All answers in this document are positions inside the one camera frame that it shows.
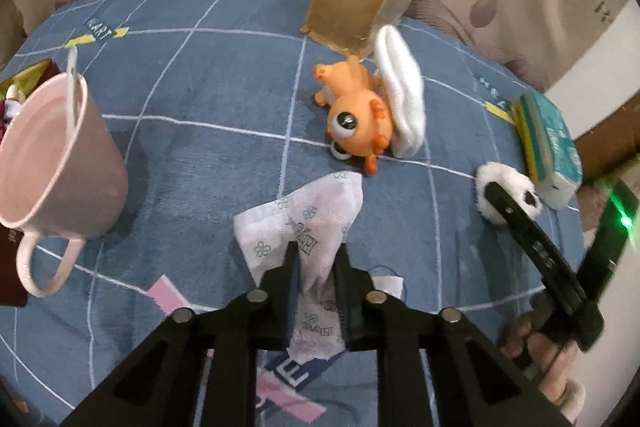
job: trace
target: red packet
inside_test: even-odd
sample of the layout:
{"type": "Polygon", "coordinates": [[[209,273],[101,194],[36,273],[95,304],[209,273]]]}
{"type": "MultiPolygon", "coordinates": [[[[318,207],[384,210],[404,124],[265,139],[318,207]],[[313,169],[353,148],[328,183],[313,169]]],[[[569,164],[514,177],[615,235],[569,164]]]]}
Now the red packet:
{"type": "Polygon", "coordinates": [[[0,306],[27,304],[27,290],[22,287],[15,269],[15,254],[22,239],[22,232],[0,225],[0,306]]]}

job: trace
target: panda plush toy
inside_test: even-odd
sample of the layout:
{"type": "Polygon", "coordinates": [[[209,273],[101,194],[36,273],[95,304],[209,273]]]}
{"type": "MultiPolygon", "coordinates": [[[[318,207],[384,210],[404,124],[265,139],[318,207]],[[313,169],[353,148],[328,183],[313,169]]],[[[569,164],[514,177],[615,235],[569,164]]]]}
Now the panda plush toy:
{"type": "Polygon", "coordinates": [[[533,182],[516,169],[502,163],[489,162],[476,172],[476,191],[478,193],[478,210],[490,223],[497,226],[507,222],[484,197],[484,188],[490,182],[497,182],[506,190],[531,219],[536,219],[542,212],[542,203],[536,195],[533,182]]]}

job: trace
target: plush toy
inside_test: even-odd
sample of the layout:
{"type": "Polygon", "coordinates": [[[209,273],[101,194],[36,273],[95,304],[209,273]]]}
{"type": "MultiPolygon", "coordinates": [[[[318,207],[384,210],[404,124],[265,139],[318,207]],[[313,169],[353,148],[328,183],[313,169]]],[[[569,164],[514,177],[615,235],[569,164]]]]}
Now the plush toy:
{"type": "Polygon", "coordinates": [[[478,195],[478,210],[490,223],[498,226],[507,224],[500,213],[484,197],[484,189],[490,182],[497,182],[501,185],[531,219],[535,219],[542,212],[542,203],[540,203],[536,188],[529,178],[520,174],[513,167],[489,162],[482,165],[476,172],[476,193],[478,195]]]}
{"type": "Polygon", "coordinates": [[[322,89],[314,97],[330,105],[327,134],[339,160],[362,156],[368,175],[378,172],[376,157],[389,145],[396,157],[415,155],[424,142],[424,83],[420,67],[394,26],[376,36],[378,74],[371,74],[357,57],[314,68],[322,89]]]}

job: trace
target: yellow tag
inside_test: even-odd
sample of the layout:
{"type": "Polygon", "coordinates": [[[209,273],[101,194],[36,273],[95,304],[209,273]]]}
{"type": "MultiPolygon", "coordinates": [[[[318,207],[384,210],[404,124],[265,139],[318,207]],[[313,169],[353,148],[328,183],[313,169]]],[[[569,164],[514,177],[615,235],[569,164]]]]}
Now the yellow tag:
{"type": "Polygon", "coordinates": [[[71,39],[69,42],[65,44],[65,48],[70,48],[71,46],[79,46],[80,44],[91,44],[91,42],[95,42],[95,37],[93,35],[82,35],[81,37],[76,37],[75,39],[71,39]]]}
{"type": "Polygon", "coordinates": [[[509,113],[500,109],[497,105],[494,105],[493,103],[489,103],[489,102],[484,102],[484,107],[486,108],[487,111],[489,111],[490,113],[494,114],[499,118],[502,118],[505,122],[509,122],[511,125],[516,125],[514,121],[511,119],[511,117],[509,116],[509,113]]]}
{"type": "MultiPolygon", "coordinates": [[[[124,37],[129,31],[129,27],[126,28],[116,28],[113,32],[112,39],[119,39],[120,37],[124,37]]],[[[95,37],[93,35],[82,35],[80,37],[76,37],[75,39],[69,40],[65,44],[65,48],[70,48],[71,46],[79,46],[80,44],[91,44],[95,42],[95,37]]]]}

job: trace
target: mug handle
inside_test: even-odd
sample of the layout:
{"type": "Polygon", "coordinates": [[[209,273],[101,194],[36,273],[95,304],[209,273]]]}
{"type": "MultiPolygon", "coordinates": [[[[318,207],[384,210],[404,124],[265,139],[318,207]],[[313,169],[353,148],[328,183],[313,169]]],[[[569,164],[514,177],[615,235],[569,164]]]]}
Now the mug handle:
{"type": "Polygon", "coordinates": [[[40,288],[31,278],[31,257],[36,245],[44,238],[45,235],[36,230],[24,232],[24,236],[22,236],[18,246],[18,253],[15,256],[15,266],[18,270],[20,282],[35,297],[49,297],[62,288],[86,243],[85,239],[69,239],[69,244],[66,245],[65,253],[60,260],[60,266],[58,266],[56,274],[44,288],[40,288]]]}

